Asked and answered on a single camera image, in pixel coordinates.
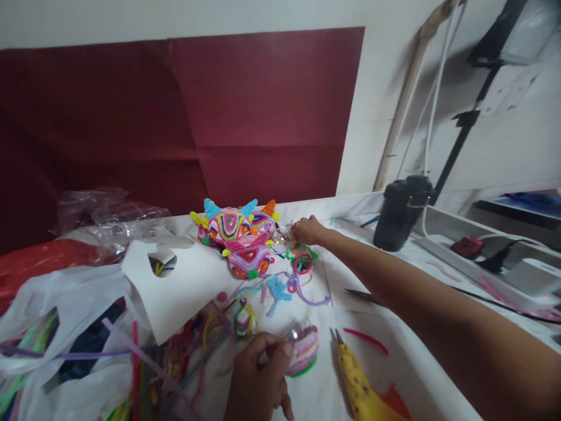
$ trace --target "yellow glue gun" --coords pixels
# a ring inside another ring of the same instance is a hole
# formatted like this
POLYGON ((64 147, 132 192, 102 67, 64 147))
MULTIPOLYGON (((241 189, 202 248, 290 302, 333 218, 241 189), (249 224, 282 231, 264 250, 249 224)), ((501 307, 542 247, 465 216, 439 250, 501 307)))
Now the yellow glue gun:
POLYGON ((335 330, 339 349, 337 360, 345 381, 355 421, 411 421, 407 406, 395 386, 380 397, 368 384, 358 359, 335 330))

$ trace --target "black cable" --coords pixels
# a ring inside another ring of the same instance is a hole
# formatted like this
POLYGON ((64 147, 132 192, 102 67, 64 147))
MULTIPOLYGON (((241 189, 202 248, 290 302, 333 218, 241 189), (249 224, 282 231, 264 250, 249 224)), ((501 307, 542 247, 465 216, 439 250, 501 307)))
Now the black cable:
POLYGON ((504 249, 500 250, 494 256, 491 256, 483 261, 476 262, 476 264, 480 265, 483 269, 498 275, 503 271, 503 264, 508 254, 510 253, 510 249, 513 247, 513 245, 522 241, 524 243, 531 243, 531 241, 524 239, 511 241, 506 245, 504 249))
POLYGON ((471 297, 483 300, 485 302, 488 302, 489 304, 493 304, 493 305, 496 305, 500 308, 504 308, 505 310, 512 311, 513 313, 519 314, 519 315, 521 315, 525 318, 532 319, 532 320, 537 320, 539 322, 544 322, 544 323, 551 323, 552 325, 561 325, 561 322, 555 322, 554 320, 547 320, 547 319, 543 319, 541 317, 533 316, 531 314, 515 310, 515 309, 513 309, 509 306, 506 306, 505 304, 499 303, 497 301, 493 301, 493 300, 489 300, 487 298, 483 298, 481 295, 477 295, 477 294, 474 294, 472 292, 464 291, 463 289, 456 288, 456 287, 452 287, 452 288, 455 289, 456 291, 463 292, 465 295, 469 295, 471 297))

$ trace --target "white box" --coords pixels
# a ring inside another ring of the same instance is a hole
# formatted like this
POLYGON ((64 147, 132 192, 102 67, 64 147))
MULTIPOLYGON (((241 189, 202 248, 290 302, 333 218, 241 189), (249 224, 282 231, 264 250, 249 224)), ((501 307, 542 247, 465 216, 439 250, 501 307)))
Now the white box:
POLYGON ((506 273, 504 280, 530 296, 549 295, 561 288, 561 270, 542 261, 525 258, 506 273))

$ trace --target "white wall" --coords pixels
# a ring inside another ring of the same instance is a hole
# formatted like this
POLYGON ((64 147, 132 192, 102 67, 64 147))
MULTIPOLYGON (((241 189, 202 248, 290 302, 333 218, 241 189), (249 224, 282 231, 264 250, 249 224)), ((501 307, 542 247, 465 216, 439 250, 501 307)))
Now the white wall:
MULTIPOLYGON (((340 195, 372 189, 403 86, 413 39, 439 3, 440 0, 3 1, 0 4, 0 48, 366 26, 337 188, 340 195)), ((503 4, 504 0, 468 0, 452 55, 468 51, 494 22, 503 4)), ((415 110, 418 112, 418 103, 424 100, 423 91, 430 85, 444 30, 445 25, 427 51, 425 73, 406 129, 416 120, 415 110)), ((484 74, 460 65, 460 61, 458 69, 458 74, 446 79, 442 91, 432 148, 433 183, 457 134, 449 118, 472 104, 484 79, 484 74)), ((556 69, 548 69, 547 80, 558 81, 559 64, 556 69)), ((524 103, 515 116, 481 118, 459 157, 446 191, 512 184, 505 180, 561 179, 558 164, 561 96, 559 91, 549 90, 550 82, 544 82, 542 90, 534 92, 531 101, 524 103), (536 142, 527 142, 530 137, 539 138, 537 146, 536 142), (517 150, 514 159, 501 159, 506 148, 517 150)), ((397 175, 407 139, 408 131, 404 130, 394 152, 397 156, 390 165, 390 182, 397 175)), ((421 140, 421 136, 414 140, 402 176, 415 170, 421 140)))

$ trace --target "black thermos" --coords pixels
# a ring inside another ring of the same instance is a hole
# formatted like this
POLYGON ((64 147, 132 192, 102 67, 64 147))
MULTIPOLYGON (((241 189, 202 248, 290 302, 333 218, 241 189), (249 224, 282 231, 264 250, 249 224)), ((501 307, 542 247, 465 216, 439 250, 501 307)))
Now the black thermos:
POLYGON ((374 245, 385 251, 401 250, 431 194, 432 184, 424 175, 410 175, 388 184, 374 245))

